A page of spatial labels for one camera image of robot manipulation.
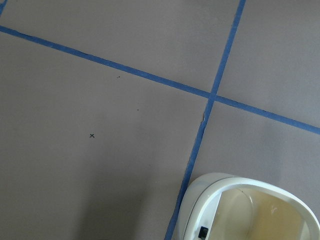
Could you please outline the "cream plastic bin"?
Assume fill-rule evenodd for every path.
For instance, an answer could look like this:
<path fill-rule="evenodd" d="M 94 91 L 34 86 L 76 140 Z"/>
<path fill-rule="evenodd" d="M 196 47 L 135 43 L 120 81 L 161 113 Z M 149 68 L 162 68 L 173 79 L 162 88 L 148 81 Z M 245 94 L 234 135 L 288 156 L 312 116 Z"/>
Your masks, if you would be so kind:
<path fill-rule="evenodd" d="M 226 173 L 196 178 L 182 199 L 179 240 L 318 240 L 313 211 L 272 184 Z"/>

